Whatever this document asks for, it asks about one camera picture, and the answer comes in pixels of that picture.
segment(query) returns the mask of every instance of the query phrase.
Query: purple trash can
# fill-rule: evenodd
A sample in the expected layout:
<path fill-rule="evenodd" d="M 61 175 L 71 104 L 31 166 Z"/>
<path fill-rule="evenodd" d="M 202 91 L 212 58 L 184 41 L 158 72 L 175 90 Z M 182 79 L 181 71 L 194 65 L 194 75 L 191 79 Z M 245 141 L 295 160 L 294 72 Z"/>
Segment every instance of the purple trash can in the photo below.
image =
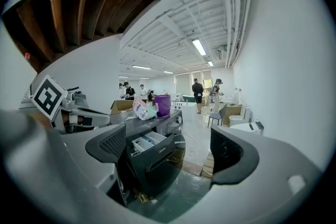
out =
<path fill-rule="evenodd" d="M 170 95 L 156 95 L 155 106 L 158 110 L 158 116 L 166 116 L 170 113 Z"/>

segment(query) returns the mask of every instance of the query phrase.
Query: black chair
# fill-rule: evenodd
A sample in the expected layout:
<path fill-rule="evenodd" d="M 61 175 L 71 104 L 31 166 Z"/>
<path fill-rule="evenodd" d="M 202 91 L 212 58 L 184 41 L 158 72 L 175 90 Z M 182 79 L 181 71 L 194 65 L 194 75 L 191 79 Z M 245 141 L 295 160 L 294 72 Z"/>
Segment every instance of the black chair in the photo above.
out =
<path fill-rule="evenodd" d="M 227 104 L 225 104 L 219 112 L 213 113 L 209 116 L 208 128 L 209 128 L 210 119 L 212 119 L 212 124 L 214 123 L 214 119 L 216 119 L 218 121 L 217 125 L 219 125 L 219 120 L 222 120 L 222 125 L 223 125 L 223 117 L 225 115 L 226 106 Z"/>

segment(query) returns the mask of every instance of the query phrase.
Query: man in black clothes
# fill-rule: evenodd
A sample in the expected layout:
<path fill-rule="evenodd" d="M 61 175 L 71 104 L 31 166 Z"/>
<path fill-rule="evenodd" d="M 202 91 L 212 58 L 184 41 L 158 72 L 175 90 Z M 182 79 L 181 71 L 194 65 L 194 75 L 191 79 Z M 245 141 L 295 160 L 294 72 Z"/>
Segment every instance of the man in black clothes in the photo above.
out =
<path fill-rule="evenodd" d="M 193 84 L 193 92 L 194 92 L 194 97 L 195 97 L 195 102 L 197 103 L 197 114 L 201 114 L 202 112 L 202 96 L 203 96 L 203 86 L 202 84 L 197 82 L 197 79 L 194 79 L 194 84 Z"/>
<path fill-rule="evenodd" d="M 125 100 L 134 100 L 135 90 L 130 86 L 130 84 L 127 81 L 124 83 L 124 86 L 126 87 Z"/>

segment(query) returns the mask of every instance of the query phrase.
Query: white ceiling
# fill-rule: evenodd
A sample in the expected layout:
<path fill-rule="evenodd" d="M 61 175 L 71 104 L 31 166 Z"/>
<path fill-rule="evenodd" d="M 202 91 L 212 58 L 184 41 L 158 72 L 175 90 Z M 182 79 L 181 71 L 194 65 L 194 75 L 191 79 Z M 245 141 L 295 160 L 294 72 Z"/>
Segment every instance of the white ceiling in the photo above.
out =
<path fill-rule="evenodd" d="M 230 1 L 233 28 L 234 0 Z M 120 51 L 121 76 L 154 78 L 163 76 L 163 70 L 182 73 L 208 68 L 208 60 L 214 66 L 225 64 L 224 58 L 219 60 L 216 53 L 217 48 L 227 45 L 224 0 L 183 0 L 182 3 L 190 2 L 189 10 L 183 4 L 167 7 L 165 14 L 143 25 L 142 30 L 129 39 Z M 240 24 L 245 7 L 246 0 L 241 0 Z M 200 39 L 206 57 L 197 53 L 191 43 L 193 38 Z M 136 69 L 132 65 L 151 67 L 152 70 Z"/>

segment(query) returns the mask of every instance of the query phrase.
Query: plastic bag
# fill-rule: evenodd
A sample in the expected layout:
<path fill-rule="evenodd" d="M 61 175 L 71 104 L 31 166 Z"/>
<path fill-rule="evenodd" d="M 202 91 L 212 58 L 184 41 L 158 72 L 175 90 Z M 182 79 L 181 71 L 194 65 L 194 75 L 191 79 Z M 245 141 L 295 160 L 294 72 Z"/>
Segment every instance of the plastic bag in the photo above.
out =
<path fill-rule="evenodd" d="M 134 98 L 133 110 L 140 120 L 148 120 L 156 115 L 156 109 L 147 105 L 140 98 Z"/>

